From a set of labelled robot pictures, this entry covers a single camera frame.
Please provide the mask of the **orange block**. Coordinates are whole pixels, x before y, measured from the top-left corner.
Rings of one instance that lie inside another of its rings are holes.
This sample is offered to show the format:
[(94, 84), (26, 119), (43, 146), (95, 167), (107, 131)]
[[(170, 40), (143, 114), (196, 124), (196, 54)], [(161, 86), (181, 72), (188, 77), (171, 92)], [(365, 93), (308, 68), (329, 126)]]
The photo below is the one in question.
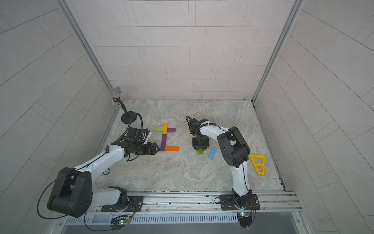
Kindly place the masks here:
[(167, 152), (179, 152), (178, 146), (166, 146), (165, 151)]

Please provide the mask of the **lime green block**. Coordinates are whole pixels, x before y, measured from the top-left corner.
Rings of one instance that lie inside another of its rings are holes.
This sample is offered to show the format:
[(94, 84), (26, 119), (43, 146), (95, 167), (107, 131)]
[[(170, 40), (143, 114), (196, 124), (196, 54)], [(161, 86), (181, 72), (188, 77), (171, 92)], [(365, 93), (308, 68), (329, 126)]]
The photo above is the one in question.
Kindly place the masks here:
[(154, 128), (155, 132), (163, 132), (163, 127), (156, 127)]

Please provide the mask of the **light blue block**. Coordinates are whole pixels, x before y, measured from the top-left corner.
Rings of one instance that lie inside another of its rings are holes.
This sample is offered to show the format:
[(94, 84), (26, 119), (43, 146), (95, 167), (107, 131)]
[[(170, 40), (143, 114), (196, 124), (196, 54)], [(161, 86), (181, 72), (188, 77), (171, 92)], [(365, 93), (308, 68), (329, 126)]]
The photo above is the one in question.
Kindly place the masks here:
[(212, 149), (211, 149), (211, 151), (210, 151), (210, 153), (209, 153), (209, 155), (208, 155), (208, 159), (210, 159), (210, 160), (213, 160), (214, 159), (214, 157), (215, 157), (215, 154), (216, 154), (216, 152), (217, 152), (217, 147), (212, 147)]

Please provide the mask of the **amber yellow long block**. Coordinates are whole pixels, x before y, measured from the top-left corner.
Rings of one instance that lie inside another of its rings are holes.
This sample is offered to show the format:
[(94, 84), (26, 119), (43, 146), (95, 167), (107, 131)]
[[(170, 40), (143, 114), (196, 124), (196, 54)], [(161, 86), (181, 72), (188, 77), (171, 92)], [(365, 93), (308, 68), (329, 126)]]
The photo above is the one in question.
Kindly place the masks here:
[(166, 135), (168, 133), (168, 124), (163, 125), (163, 134)]

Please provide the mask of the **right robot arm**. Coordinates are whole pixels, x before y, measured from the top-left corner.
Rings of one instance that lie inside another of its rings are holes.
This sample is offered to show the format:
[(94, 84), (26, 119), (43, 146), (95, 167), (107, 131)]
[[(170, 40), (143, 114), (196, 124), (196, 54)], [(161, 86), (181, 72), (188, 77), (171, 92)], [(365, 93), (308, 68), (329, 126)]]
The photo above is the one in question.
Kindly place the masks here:
[(216, 140), (225, 162), (231, 167), (233, 177), (233, 202), (237, 208), (243, 209), (250, 204), (252, 190), (249, 185), (247, 161), (250, 148), (237, 127), (225, 128), (207, 119), (197, 120), (186, 116), (192, 146), (197, 152), (209, 147), (209, 140)]

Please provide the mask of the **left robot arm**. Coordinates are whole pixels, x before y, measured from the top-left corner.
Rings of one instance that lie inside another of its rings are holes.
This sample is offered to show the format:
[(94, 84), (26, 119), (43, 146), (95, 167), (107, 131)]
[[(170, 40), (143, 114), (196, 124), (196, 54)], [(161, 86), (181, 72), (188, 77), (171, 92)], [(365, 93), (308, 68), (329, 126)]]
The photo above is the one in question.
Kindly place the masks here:
[(91, 160), (59, 171), (54, 182), (47, 208), (51, 211), (81, 217), (89, 209), (108, 206), (111, 211), (123, 211), (130, 202), (124, 188), (111, 186), (107, 190), (94, 191), (93, 182), (112, 165), (130, 156), (155, 155), (160, 151), (157, 143), (148, 142), (148, 129), (130, 127), (111, 145)]

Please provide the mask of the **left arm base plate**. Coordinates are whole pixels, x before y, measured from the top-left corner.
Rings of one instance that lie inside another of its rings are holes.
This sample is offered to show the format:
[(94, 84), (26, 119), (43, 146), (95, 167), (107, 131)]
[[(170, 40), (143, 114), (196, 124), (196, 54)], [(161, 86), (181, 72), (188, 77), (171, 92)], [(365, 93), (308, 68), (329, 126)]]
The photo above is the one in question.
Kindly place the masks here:
[(127, 196), (120, 198), (114, 205), (105, 205), (101, 207), (101, 212), (140, 212), (143, 205), (143, 196)]

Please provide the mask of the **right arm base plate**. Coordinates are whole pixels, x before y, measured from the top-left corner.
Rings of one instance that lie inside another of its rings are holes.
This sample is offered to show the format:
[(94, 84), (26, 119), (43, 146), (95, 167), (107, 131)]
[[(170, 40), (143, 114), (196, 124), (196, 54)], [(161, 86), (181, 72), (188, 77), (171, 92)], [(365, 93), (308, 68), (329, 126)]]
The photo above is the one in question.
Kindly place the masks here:
[(238, 206), (235, 203), (233, 195), (219, 195), (218, 201), (215, 201), (221, 206), (222, 211), (252, 211), (252, 210), (260, 210), (259, 199), (256, 194), (253, 194), (249, 199), (249, 202), (244, 206)]

